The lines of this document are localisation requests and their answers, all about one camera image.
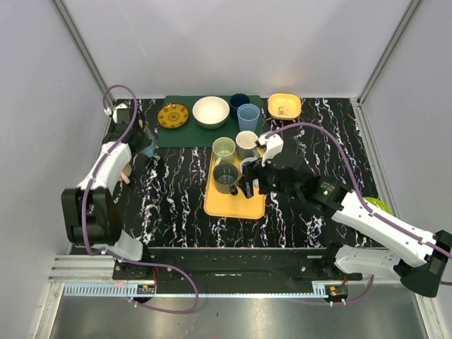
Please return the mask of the sage green mug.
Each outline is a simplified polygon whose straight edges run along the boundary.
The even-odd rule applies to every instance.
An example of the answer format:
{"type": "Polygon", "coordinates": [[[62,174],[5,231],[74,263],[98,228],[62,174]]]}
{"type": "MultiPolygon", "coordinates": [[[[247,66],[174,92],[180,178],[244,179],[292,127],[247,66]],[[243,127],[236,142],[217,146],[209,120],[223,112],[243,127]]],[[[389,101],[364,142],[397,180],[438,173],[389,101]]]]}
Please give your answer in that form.
{"type": "Polygon", "coordinates": [[[222,163],[232,164],[236,155],[236,144],[228,137],[217,138],[212,144],[215,166],[222,163]]]}

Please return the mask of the dark teal mug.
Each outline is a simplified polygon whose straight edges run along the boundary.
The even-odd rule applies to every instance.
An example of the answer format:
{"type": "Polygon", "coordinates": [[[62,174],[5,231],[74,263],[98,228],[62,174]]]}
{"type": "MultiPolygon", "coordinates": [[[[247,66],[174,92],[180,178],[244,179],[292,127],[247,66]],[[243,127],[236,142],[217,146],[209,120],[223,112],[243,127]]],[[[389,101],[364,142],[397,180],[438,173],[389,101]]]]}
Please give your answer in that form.
{"type": "Polygon", "coordinates": [[[238,194],[237,182],[239,180],[238,169],[230,163],[221,163],[213,170],[215,188],[222,194],[238,194]]]}

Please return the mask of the blue mug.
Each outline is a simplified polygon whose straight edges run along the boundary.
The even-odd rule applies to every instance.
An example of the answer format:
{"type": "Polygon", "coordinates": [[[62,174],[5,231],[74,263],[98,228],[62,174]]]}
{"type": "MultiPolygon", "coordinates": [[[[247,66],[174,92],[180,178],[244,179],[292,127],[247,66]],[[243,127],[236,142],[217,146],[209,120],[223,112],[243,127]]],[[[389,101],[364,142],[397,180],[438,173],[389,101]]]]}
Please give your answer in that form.
{"type": "Polygon", "coordinates": [[[151,158],[154,155],[156,148],[157,139],[155,134],[148,127],[145,127],[138,147],[138,154],[151,158]]]}

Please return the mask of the grey faceted mug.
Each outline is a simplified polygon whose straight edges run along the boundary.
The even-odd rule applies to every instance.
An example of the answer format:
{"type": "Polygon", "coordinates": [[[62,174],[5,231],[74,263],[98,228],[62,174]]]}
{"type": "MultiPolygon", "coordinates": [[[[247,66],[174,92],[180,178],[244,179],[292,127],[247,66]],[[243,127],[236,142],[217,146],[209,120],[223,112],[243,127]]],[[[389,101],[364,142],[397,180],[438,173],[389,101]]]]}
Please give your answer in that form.
{"type": "Polygon", "coordinates": [[[241,131],[235,138],[237,155],[243,160],[248,157],[260,158],[257,148],[258,136],[253,131],[241,131]]]}

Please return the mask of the white grey mug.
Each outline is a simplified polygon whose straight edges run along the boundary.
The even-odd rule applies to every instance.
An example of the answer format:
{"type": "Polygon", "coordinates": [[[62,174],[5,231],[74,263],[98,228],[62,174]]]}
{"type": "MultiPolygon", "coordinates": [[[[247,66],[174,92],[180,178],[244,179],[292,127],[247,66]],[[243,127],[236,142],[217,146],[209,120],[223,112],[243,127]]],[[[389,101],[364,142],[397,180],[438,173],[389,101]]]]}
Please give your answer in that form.
{"type": "Polygon", "coordinates": [[[240,174],[244,173],[244,168],[247,164],[254,162],[255,160],[256,160],[256,158],[254,158],[254,157],[247,157],[247,158],[243,159],[239,166],[240,174]]]}

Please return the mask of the pink mug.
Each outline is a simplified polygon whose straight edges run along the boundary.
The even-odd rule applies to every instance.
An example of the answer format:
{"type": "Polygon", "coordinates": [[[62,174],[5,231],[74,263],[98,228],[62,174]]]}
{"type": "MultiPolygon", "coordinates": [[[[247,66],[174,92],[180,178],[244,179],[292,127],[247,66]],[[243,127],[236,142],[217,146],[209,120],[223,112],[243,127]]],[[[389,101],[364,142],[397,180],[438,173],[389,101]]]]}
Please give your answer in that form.
{"type": "Polygon", "coordinates": [[[119,180],[123,181],[125,184],[130,184],[130,176],[131,176],[131,166],[127,164],[120,173],[119,180]]]}

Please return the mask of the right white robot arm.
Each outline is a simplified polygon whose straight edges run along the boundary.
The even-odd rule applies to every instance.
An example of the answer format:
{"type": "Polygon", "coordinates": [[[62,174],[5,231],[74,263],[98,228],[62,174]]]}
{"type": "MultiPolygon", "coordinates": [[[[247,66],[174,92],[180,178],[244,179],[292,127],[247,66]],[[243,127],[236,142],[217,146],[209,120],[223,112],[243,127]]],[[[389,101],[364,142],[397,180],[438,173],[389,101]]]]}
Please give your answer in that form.
{"type": "Polygon", "coordinates": [[[407,224],[373,207],[356,190],[332,177],[315,177],[255,159],[243,166],[239,180],[247,198],[254,195],[255,182],[260,194],[285,194],[303,209],[347,225],[383,245],[382,250],[339,246],[320,264],[325,278],[336,280],[344,273],[397,277],[416,294],[437,295],[451,260],[451,233],[432,233],[407,224]]]}

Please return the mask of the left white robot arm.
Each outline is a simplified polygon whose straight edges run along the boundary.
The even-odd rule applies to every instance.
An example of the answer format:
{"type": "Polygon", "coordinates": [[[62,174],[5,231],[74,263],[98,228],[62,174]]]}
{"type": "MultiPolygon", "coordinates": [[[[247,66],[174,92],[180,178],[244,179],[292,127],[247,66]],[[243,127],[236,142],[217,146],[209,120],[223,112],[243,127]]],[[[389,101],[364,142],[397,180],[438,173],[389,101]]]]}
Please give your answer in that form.
{"type": "Polygon", "coordinates": [[[143,256],[143,244],[123,231],[112,198],[117,182],[130,182],[132,153],[150,159],[155,151],[156,141],[145,118],[134,115],[134,110],[134,105],[126,104],[106,110],[113,118],[113,125],[102,139],[100,155],[77,187],[64,189],[61,204],[71,243],[83,246],[83,236],[87,235],[93,251],[109,251],[130,260],[128,272],[143,280],[152,273],[153,263],[143,256]]]}

